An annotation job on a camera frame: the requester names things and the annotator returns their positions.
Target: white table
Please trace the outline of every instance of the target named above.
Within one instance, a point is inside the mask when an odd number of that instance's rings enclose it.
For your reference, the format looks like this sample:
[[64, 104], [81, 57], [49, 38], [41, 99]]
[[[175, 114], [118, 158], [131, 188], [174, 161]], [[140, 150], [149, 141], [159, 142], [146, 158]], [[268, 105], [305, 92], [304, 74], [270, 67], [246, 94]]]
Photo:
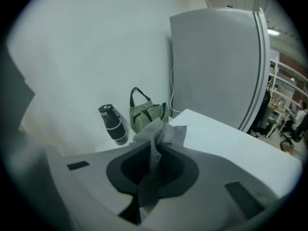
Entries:
[[170, 122], [187, 125], [184, 147], [222, 156], [246, 170], [282, 197], [302, 172], [301, 162], [246, 133], [191, 110]]

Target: green striped lunch bag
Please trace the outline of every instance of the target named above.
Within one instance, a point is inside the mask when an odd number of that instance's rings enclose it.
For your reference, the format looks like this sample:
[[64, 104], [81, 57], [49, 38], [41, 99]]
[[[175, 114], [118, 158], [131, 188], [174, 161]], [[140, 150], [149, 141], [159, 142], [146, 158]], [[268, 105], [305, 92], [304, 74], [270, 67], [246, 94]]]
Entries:
[[[147, 100], [146, 103], [135, 106], [133, 100], [133, 92], [137, 90], [141, 93]], [[164, 122], [168, 122], [168, 108], [166, 103], [163, 104], [153, 104], [151, 99], [144, 95], [139, 88], [135, 87], [130, 94], [130, 108], [129, 108], [129, 121], [131, 128], [139, 133], [143, 130], [150, 122], [156, 118], [160, 118]]]

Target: cable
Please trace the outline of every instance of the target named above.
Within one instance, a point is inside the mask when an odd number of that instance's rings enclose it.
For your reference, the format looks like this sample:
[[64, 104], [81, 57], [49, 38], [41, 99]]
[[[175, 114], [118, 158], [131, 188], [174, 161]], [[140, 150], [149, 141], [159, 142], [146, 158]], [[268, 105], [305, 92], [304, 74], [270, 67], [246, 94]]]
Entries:
[[174, 88], [173, 88], [173, 82], [172, 82], [172, 72], [173, 72], [173, 66], [172, 66], [171, 74], [170, 74], [171, 85], [172, 85], [172, 95], [171, 95], [171, 99], [170, 99], [170, 108], [171, 109], [172, 109], [171, 102], [172, 102], [173, 94], [174, 94]]

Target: white refrigerator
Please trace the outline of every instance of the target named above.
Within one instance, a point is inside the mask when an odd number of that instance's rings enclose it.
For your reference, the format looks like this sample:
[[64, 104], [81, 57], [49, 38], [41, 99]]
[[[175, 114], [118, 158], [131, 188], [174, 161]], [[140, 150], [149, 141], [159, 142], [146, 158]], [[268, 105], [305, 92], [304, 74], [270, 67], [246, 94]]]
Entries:
[[201, 9], [175, 15], [170, 24], [173, 109], [191, 109], [247, 132], [270, 70], [262, 10]]

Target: person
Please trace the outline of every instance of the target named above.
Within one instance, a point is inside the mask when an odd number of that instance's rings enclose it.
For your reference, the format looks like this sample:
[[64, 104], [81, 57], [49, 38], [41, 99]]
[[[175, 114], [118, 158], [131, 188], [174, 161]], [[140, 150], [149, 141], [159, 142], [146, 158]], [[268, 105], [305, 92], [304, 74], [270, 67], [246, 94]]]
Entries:
[[305, 102], [301, 102], [301, 108], [297, 112], [297, 115], [295, 117], [295, 120], [288, 120], [284, 128], [282, 129], [282, 132], [290, 131], [290, 129], [296, 130], [296, 128], [301, 124], [303, 121], [305, 115], [307, 114], [307, 104]]

